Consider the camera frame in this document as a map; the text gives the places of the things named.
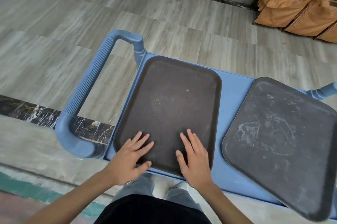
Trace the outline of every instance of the gray floor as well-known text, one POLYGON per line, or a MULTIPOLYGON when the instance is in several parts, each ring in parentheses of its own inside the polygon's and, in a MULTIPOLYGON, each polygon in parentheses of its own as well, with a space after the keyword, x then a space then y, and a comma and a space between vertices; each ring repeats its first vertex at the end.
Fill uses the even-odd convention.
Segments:
MULTIPOLYGON (((210 0, 0 0, 0 94, 62 110, 113 29, 142 34, 153 53, 301 89, 337 81, 337 45, 254 26, 255 15, 210 0)), ((118 41, 79 115, 115 124, 136 70, 132 47, 118 41)), ((337 110, 337 97, 326 103, 337 110)), ((64 153, 52 131, 23 121, 2 117, 0 133, 9 165, 77 184, 104 166, 64 153)), ((300 223, 291 211, 234 200, 256 223, 300 223)))

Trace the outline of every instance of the black shirt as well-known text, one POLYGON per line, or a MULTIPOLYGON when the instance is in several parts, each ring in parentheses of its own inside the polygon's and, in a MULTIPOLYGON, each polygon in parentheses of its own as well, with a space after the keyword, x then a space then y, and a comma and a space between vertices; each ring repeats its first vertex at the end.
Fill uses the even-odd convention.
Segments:
POLYGON ((152 196, 132 194, 109 204, 94 224, 211 224, 200 210, 152 196))

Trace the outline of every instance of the forearm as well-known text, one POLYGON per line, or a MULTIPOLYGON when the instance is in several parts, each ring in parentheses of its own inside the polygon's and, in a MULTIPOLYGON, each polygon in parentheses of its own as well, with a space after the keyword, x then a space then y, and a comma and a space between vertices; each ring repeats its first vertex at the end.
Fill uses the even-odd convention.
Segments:
POLYGON ((34 214, 24 224, 69 224, 95 198, 109 189, 102 182, 103 178, 100 172, 93 175, 79 187, 34 214))
POLYGON ((222 224, 252 224, 252 222, 213 184, 199 190, 222 224))

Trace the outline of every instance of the tray rim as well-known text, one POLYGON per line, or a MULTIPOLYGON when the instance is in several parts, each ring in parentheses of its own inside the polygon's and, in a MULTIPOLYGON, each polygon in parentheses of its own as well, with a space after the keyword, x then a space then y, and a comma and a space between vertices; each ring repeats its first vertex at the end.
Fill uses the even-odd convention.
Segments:
MULTIPOLYGON (((212 147, 210 148, 210 151, 208 151, 209 156, 210 155, 212 156, 212 158, 209 157, 210 170, 212 170, 213 161, 214 161, 214 150, 215 150, 215 142, 216 142, 216 132, 217 132, 217 126, 218 126, 219 107, 220 107, 220 101, 221 101, 222 79, 219 76, 219 74, 217 72, 215 72, 214 70, 212 70, 211 68, 204 67, 204 66, 201 66, 201 65, 198 65, 198 64, 193 64, 193 63, 186 62, 186 61, 183 61, 183 60, 177 60, 177 59, 174 59, 174 58, 157 55, 157 56, 151 57, 150 59, 148 59, 145 62, 144 66, 143 66, 143 69, 141 70, 141 73, 139 74, 138 80, 137 80, 137 82, 136 82, 136 84, 134 86, 132 94, 130 95, 129 101, 128 101, 128 103, 127 103, 127 105, 126 105, 126 107, 125 107, 125 109, 123 111, 122 116, 120 117, 120 120, 118 121, 118 124, 115 127, 115 132, 114 132, 114 135, 112 137, 112 146, 113 146, 115 152, 117 153, 118 150, 116 149, 116 140, 115 140, 115 137, 118 134, 118 128, 120 127, 120 124, 123 122, 123 119, 126 118, 126 114, 127 114, 128 109, 130 107, 132 107, 132 104, 133 104, 133 101, 132 101, 133 94, 140 89, 140 84, 142 83, 142 79, 146 75, 146 72, 145 72, 145 71, 147 71, 146 68, 148 66, 150 66, 154 62, 163 61, 163 60, 168 60, 169 62, 176 62, 176 63, 179 63, 179 64, 191 66, 191 67, 195 66, 195 67, 197 67, 198 69, 201 69, 201 70, 207 70, 207 72, 211 73, 214 76, 214 78, 217 80, 219 88, 217 88, 218 92, 217 92, 217 94, 215 94, 215 97, 216 97, 215 102, 217 101, 217 98, 218 98, 218 101, 217 101, 218 103, 214 104, 214 106, 213 106, 213 113, 216 114, 216 115, 215 115, 215 120, 214 120, 214 131, 211 130, 211 133, 210 133, 210 135, 212 134, 212 132, 214 133, 214 136, 213 136, 214 138, 213 138, 212 147)), ((158 170, 164 171, 164 172, 168 172, 168 173, 171 173, 173 175, 177 175, 177 176, 183 178, 183 175, 182 175, 182 173, 180 171, 179 171, 179 173, 177 173, 177 172, 174 172, 174 171, 171 171, 171 170, 163 169, 162 165, 158 166, 158 165, 154 165, 152 163, 151 168, 158 169, 158 170)))
MULTIPOLYGON (((286 85, 286 84, 284 84, 284 83, 282 83, 282 82, 280 82, 280 81, 277 81, 276 79, 273 79, 273 78, 271 78, 271 77, 259 77, 259 78, 256 78, 256 79, 254 80, 254 82, 253 82, 251 88, 249 89, 249 91, 248 91, 248 93, 247 93, 247 95, 246 95, 244 101, 242 102, 242 104, 241 104, 241 106, 240 106, 238 112, 236 113, 236 115, 235 115, 235 117, 234 117, 232 123, 230 124, 230 127, 228 128, 228 130, 227 130, 227 132, 226 132, 224 138, 222 139, 222 142, 221 142, 221 153, 222 153, 222 156, 224 157, 225 161, 226 161, 231 167, 233 167, 235 170, 237 170, 238 172, 240 172, 242 175, 244 175, 246 178, 248 178, 248 179, 249 179, 250 181, 252 181, 253 183, 257 184, 258 186, 260 186, 261 188, 263 188, 264 190, 266 190, 268 193, 270 193, 272 196, 274 196, 277 200, 279 200, 282 204, 284 204, 285 206, 287 206, 289 209, 292 209, 294 212, 298 213, 298 214, 301 215, 303 218, 305 218, 305 219, 307 219, 307 220, 309 220, 309 221, 315 221, 315 222, 321 222, 321 221, 324 221, 324 220, 326 220, 326 219, 329 218, 329 215, 330 215, 330 212, 331 212, 331 207, 332 207, 332 204, 333 204, 333 201, 334 201, 334 197, 335 197, 335 195, 334 195, 334 191, 335 191, 335 189, 336 189, 335 182, 334 182, 334 185, 333 185, 333 187, 332 187, 332 191, 331 191, 331 193, 330 193, 332 196, 331 196, 331 200, 330 200, 330 203, 329 203, 329 204, 330 204, 330 207, 329 207, 329 212, 328 212, 327 216, 325 216, 323 219, 314 219, 314 218, 311 218, 311 216, 314 216, 314 217, 315 217, 315 216, 318 215, 317 213, 310 213, 310 214, 308 214, 308 215, 305 215, 305 214, 303 214, 303 212, 301 212, 301 211, 299 211, 299 210, 296 210, 296 208, 290 206, 287 202, 285 202, 282 198, 280 198, 279 195, 273 193, 270 189, 268 189, 268 188, 266 188, 265 186, 261 185, 261 183, 258 182, 256 179, 254 179, 252 176, 247 175, 244 171, 241 171, 241 169, 240 169, 236 164, 234 164, 233 162, 230 161, 230 159, 229 159, 228 156, 226 155, 225 151, 223 150, 223 149, 224 149, 224 143, 225 143, 226 135, 227 135, 228 131, 232 128, 232 125, 233 125, 235 119, 237 118, 238 113, 239 113, 240 110, 242 109, 242 106, 244 105, 246 99, 247 99, 248 96, 250 95, 251 89, 253 88, 253 86, 254 86, 255 84, 259 83, 259 82, 268 82, 268 83, 270 83, 270 81, 276 81, 277 83, 281 83, 282 85, 284 85, 284 86, 286 86, 286 87, 289 87, 289 88, 291 88, 291 89, 293 89, 293 90, 298 91, 297 89, 295 89, 295 88, 293 88, 293 87, 290 87, 290 86, 288 86, 288 85, 286 85)), ((319 101, 319 100, 316 100, 316 99, 310 97, 309 95, 307 95, 307 94, 305 94, 305 93, 302 93, 302 94, 306 95, 306 96, 308 97, 308 99, 311 100, 311 101, 318 101, 318 102, 320 102, 320 103, 322 103, 322 104, 325 104, 325 103, 323 103, 323 102, 321 102, 321 101, 319 101)), ((332 107, 330 107, 329 105, 327 105, 327 104, 325 104, 325 105, 326 105, 328 108, 330 108, 330 109, 332 110, 332 112, 335 114, 335 117, 336 117, 336 119, 337 119, 337 111, 334 110, 334 109, 333 109, 332 107)))

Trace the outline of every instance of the hand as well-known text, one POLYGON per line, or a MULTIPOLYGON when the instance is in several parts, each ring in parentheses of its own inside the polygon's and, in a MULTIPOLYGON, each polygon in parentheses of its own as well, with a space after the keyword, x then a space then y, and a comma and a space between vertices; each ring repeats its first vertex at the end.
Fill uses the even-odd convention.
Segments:
POLYGON ((205 186, 213 184, 211 170, 208 163, 208 152, 201 144, 196 134, 192 134, 191 130, 187 130, 188 141, 183 133, 180 133, 185 149, 187 152, 188 165, 186 164, 183 154, 177 150, 176 155, 180 166, 181 173, 191 187, 200 192, 205 186))
POLYGON ((136 168, 138 159, 149 152, 154 145, 154 142, 152 141, 144 148, 140 149, 149 136, 149 134, 146 134, 141 140, 139 140, 141 132, 138 132, 132 140, 128 139, 110 160, 108 165, 102 170, 104 177, 108 178, 107 181, 110 188, 114 185, 124 185, 129 181, 135 180, 147 169, 149 169, 152 164, 150 161, 147 161, 140 167, 136 168))

